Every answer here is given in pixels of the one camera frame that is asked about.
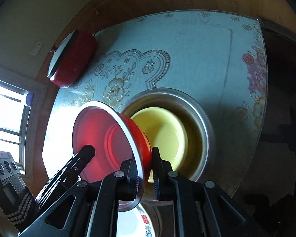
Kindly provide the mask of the white wall socket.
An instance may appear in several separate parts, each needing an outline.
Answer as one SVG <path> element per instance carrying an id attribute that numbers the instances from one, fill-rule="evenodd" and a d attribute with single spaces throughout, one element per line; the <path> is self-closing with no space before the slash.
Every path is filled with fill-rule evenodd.
<path id="1" fill-rule="evenodd" d="M 43 45 L 44 43 L 42 41 L 38 41 L 35 44 L 34 48 L 31 50 L 30 55 L 36 57 Z"/>

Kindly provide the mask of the yellow ceramic bowl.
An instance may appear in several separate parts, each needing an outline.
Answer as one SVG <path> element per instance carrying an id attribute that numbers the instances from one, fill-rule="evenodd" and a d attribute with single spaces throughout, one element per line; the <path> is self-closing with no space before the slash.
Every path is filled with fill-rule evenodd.
<path id="1" fill-rule="evenodd" d="M 182 121 L 172 112 L 160 107 L 141 109 L 130 117 L 146 135 L 150 146 L 157 147 L 160 157 L 175 171 L 185 162 L 188 137 Z"/>

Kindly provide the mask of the red pot with lid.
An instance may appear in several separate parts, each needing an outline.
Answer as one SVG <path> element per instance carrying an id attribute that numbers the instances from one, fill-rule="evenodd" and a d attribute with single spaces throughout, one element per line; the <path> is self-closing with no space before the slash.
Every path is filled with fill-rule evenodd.
<path id="1" fill-rule="evenodd" d="M 68 88 L 85 69 L 96 47 L 93 35 L 77 29 L 72 31 L 54 50 L 47 77 L 55 85 Z"/>

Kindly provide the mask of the stainless steel bowl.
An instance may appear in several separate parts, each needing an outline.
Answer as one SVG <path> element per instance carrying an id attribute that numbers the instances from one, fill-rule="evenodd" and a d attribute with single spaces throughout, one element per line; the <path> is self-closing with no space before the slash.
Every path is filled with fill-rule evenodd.
<path id="1" fill-rule="evenodd" d="M 122 113 L 131 117 L 148 107 L 167 109 L 182 121 L 187 132 L 188 150 L 183 166 L 176 172 L 189 180 L 204 183 L 215 156 L 215 136 L 204 110 L 196 100 L 179 90 L 155 88 L 135 95 Z"/>

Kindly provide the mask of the red plastic bowl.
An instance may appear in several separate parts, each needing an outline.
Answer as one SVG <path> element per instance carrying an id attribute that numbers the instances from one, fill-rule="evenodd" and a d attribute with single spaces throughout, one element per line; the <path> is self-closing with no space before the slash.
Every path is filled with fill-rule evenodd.
<path id="1" fill-rule="evenodd" d="M 144 132 L 130 117 L 102 102 L 91 101 L 79 108 L 73 124 L 74 154 L 85 145 L 95 149 L 94 157 L 80 173 L 81 179 L 89 183 L 118 171 L 123 161 L 135 159 L 136 197 L 133 201 L 121 201 L 119 211 L 135 208 L 141 201 L 152 169 L 152 148 Z"/>

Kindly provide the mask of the window with frame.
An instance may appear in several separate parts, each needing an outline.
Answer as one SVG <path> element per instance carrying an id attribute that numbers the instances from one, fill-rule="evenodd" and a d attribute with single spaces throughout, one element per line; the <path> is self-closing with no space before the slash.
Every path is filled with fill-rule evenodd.
<path id="1" fill-rule="evenodd" d="M 34 93 L 31 107 L 25 105 Z M 27 181 L 34 180 L 34 158 L 39 116 L 47 87 L 0 67 L 0 148 L 11 151 Z"/>

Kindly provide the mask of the purple object on windowsill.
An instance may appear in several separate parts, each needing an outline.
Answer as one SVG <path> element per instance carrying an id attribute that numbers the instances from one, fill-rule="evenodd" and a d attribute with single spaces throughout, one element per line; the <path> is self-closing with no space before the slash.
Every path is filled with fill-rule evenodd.
<path id="1" fill-rule="evenodd" d="M 25 105 L 27 107 L 31 107 L 32 106 L 32 102 L 34 100 L 34 93 L 28 92 L 26 97 L 25 97 Z"/>

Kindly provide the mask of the floral embossed table cover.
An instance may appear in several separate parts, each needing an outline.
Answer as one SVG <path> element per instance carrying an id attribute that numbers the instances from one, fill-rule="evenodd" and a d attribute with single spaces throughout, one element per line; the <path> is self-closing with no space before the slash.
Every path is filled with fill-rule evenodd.
<path id="1" fill-rule="evenodd" d="M 212 180 L 228 195 L 257 148 L 267 101 L 265 43 L 258 19 L 204 10 L 152 14 L 95 34 L 90 65 L 56 96 L 43 147 L 54 176 L 73 156 L 81 108 L 96 101 L 133 115 L 148 106 L 175 113 L 189 151 L 182 174 Z"/>

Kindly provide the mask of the white floral ceramic plate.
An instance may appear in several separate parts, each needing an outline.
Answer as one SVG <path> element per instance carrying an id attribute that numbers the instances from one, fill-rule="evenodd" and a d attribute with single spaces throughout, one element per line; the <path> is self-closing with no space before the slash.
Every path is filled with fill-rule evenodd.
<path id="1" fill-rule="evenodd" d="M 132 210 L 118 212 L 116 236 L 156 236 L 152 220 L 141 204 Z"/>

